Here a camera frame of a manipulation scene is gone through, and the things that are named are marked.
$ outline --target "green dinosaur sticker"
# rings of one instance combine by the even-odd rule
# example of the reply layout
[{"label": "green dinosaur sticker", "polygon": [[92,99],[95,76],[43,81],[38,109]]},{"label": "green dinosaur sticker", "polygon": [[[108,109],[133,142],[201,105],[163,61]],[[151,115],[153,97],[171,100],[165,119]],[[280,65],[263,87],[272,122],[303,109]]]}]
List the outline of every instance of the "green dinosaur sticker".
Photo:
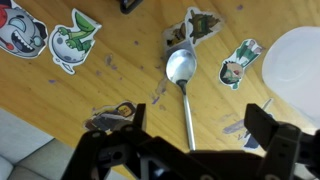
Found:
[{"label": "green dinosaur sticker", "polygon": [[261,54],[262,48],[254,39],[246,39],[234,53],[222,62],[219,73],[220,81],[237,90],[248,67]]},{"label": "green dinosaur sticker", "polygon": [[77,9],[72,10],[74,27],[57,25],[49,38],[49,48],[53,62],[69,74],[74,74],[74,66],[84,63],[92,46],[94,34],[101,25]]}]

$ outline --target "ink mark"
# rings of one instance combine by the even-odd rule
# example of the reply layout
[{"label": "ink mark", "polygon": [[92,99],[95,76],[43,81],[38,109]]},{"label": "ink mark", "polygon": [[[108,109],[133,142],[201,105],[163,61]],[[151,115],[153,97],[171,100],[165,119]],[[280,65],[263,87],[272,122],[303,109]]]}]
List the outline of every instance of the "ink mark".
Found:
[{"label": "ink mark", "polygon": [[108,54],[106,56],[105,63],[106,63],[107,66],[111,66],[112,58],[113,58],[112,54]]},{"label": "ink mark", "polygon": [[97,76],[101,76],[101,74],[102,74],[101,71],[99,71],[99,70],[96,71]]},{"label": "ink mark", "polygon": [[116,65],[114,65],[114,64],[113,64],[113,65],[111,66],[111,69],[112,69],[112,70],[117,70],[117,69],[118,69],[118,67],[117,67]]},{"label": "ink mark", "polygon": [[240,4],[239,6],[237,6],[237,10],[238,11],[241,11],[243,9],[243,5],[242,4]]},{"label": "ink mark", "polygon": [[166,110],[167,110],[167,108],[166,108],[164,105],[162,105],[162,104],[160,104],[159,108],[160,108],[160,110],[162,110],[162,111],[166,111]]},{"label": "ink mark", "polygon": [[49,82],[50,84],[54,84],[54,83],[56,83],[57,81],[54,80],[54,79],[50,79],[50,80],[48,80],[48,82]]},{"label": "ink mark", "polygon": [[153,105],[157,104],[157,102],[159,101],[159,99],[160,99],[160,96],[158,96],[157,98],[153,99],[152,104],[153,104]]}]

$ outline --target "screw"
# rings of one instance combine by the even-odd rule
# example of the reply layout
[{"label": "screw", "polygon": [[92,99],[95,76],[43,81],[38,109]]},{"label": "screw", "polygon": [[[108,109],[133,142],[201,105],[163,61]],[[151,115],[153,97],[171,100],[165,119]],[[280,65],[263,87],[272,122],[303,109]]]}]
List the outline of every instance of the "screw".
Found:
[{"label": "screw", "polygon": [[214,180],[210,175],[204,174],[200,177],[200,180]]},{"label": "screw", "polygon": [[100,133],[98,133],[98,132],[96,132],[96,133],[93,133],[93,134],[92,134],[92,137],[93,137],[93,138],[97,138],[97,137],[100,137]]},{"label": "screw", "polygon": [[286,124],[285,127],[290,129],[290,130],[292,130],[292,131],[297,130],[297,127],[295,127],[295,126],[293,126],[291,124]]},{"label": "screw", "polygon": [[131,127],[131,126],[126,127],[126,131],[128,131],[128,132],[133,131],[133,127]]},{"label": "screw", "polygon": [[278,176],[275,176],[273,174],[267,174],[265,177],[264,177],[265,180],[281,180]]}]

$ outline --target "white round object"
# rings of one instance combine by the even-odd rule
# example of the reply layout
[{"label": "white round object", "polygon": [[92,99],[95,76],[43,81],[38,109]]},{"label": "white round object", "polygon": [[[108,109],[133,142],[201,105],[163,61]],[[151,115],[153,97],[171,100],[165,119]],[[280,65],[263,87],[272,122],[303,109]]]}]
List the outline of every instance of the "white round object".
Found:
[{"label": "white round object", "polygon": [[262,67],[267,86],[320,127],[320,28],[300,27],[281,36]]}]

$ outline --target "sticker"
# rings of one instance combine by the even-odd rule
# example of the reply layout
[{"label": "sticker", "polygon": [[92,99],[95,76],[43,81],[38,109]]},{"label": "sticker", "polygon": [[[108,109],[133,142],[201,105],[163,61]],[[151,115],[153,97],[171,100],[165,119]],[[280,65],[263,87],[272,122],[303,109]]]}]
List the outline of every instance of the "sticker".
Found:
[{"label": "sticker", "polygon": [[192,45],[197,46],[201,41],[206,40],[222,29],[223,19],[220,15],[212,12],[201,12],[198,8],[188,8],[185,16],[187,34]]},{"label": "sticker", "polygon": [[164,49],[168,51],[171,47],[181,44],[186,39],[186,24],[185,22],[178,23],[163,32]]},{"label": "sticker", "polygon": [[237,90],[245,69],[261,54],[262,47],[254,39],[244,40],[234,53],[222,62],[220,81],[232,90]]},{"label": "sticker", "polygon": [[84,63],[95,43],[93,36],[102,27],[77,9],[72,10],[73,27],[57,25],[49,38],[53,62],[73,75],[74,66]]},{"label": "sticker", "polygon": [[116,106],[104,106],[92,111],[92,117],[86,120],[83,127],[86,130],[102,130],[112,132],[123,125],[131,123],[136,113],[137,105],[125,101]]},{"label": "sticker", "polygon": [[166,86],[167,86],[167,82],[169,81],[168,77],[166,74],[164,74],[163,78],[160,80],[160,82],[158,83],[158,87],[157,89],[155,89],[155,94],[151,93],[150,97],[152,99],[152,104],[155,105],[157,104],[157,102],[160,99],[161,95],[164,95],[164,93],[166,92]]},{"label": "sticker", "polygon": [[219,32],[222,24],[223,20],[217,14],[188,8],[184,21],[163,32],[166,57],[178,49],[186,49],[196,57],[194,47]]},{"label": "sticker", "polygon": [[36,58],[46,47],[46,25],[12,0],[0,0],[0,47],[26,59]]}]

